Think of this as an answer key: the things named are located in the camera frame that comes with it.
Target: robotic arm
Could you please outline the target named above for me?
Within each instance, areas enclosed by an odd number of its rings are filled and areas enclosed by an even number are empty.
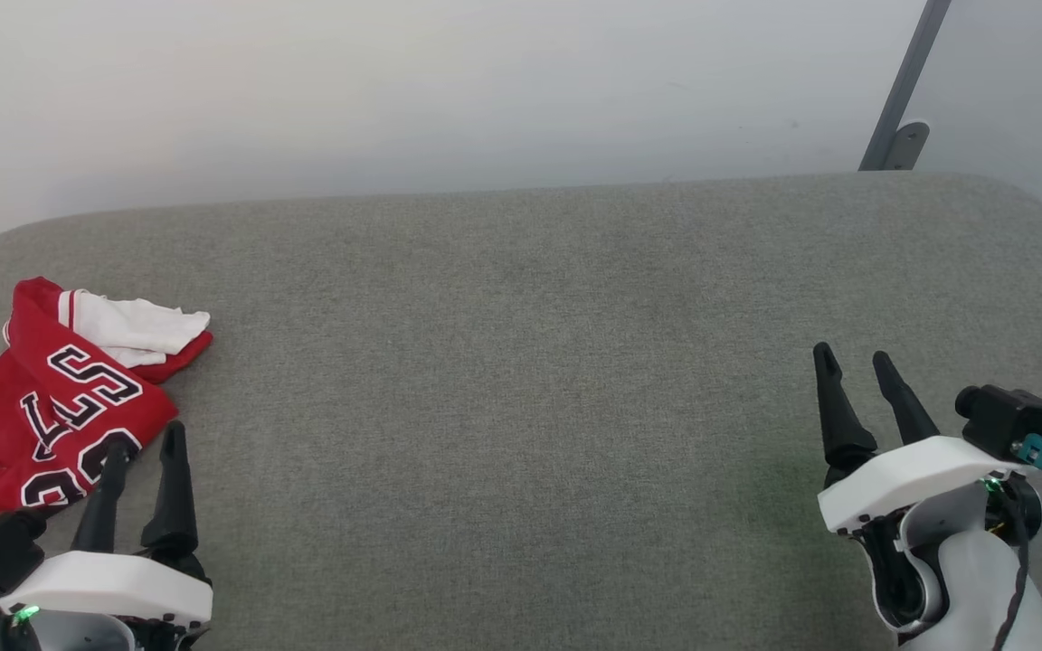
[[[115,553],[115,511],[131,449],[107,451],[72,550],[45,559],[35,510],[0,515],[0,651],[174,651],[212,617],[212,585],[195,556],[195,502],[184,428],[168,425],[145,549]]]
[[[843,391],[826,343],[814,349],[826,481],[823,523],[857,541],[879,617],[904,651],[1042,651],[1042,598],[1026,576],[1039,531],[1042,400],[967,387],[963,440],[939,435],[885,352],[874,367],[902,446],[879,453]]]

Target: black cable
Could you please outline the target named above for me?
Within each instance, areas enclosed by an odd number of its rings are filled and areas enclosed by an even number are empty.
[[[1012,524],[1016,527],[1018,537],[1018,556],[1020,557],[1020,569],[1016,572],[1016,593],[1012,595],[1012,600],[1008,603],[1008,617],[1004,623],[999,626],[999,633],[996,633],[996,643],[991,647],[991,651],[1002,651],[1008,635],[1012,633],[1012,627],[1016,626],[1017,615],[1020,614],[1020,601],[1024,600],[1024,590],[1026,589],[1026,573],[1028,572],[1028,535],[1024,524],[1024,508],[1018,505],[1018,500],[1013,500],[1008,496],[1001,500],[1008,515],[1012,517]]]

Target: gray upholstered surface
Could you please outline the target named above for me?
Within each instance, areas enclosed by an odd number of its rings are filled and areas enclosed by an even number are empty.
[[[1042,203],[978,177],[74,217],[0,235],[0,325],[34,275],[215,315],[167,386],[207,650],[885,648],[816,510],[811,347],[887,445],[876,349],[950,433],[964,384],[1042,395]]]

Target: white wall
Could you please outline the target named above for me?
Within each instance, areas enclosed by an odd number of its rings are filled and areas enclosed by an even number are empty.
[[[0,0],[0,230],[857,169],[922,0]]]
[[[915,169],[1042,199],[1042,0],[952,0],[902,117],[931,126]]]

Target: gray sofa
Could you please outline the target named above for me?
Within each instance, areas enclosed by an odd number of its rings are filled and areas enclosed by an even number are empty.
[[[888,648],[816,508],[812,346],[889,448],[875,350],[950,434],[966,384],[1042,396],[1042,203],[981,177],[71,217],[0,235],[0,325],[38,275],[214,315],[166,384],[216,585],[202,650]],[[1042,593],[1042,531],[1032,573]]]

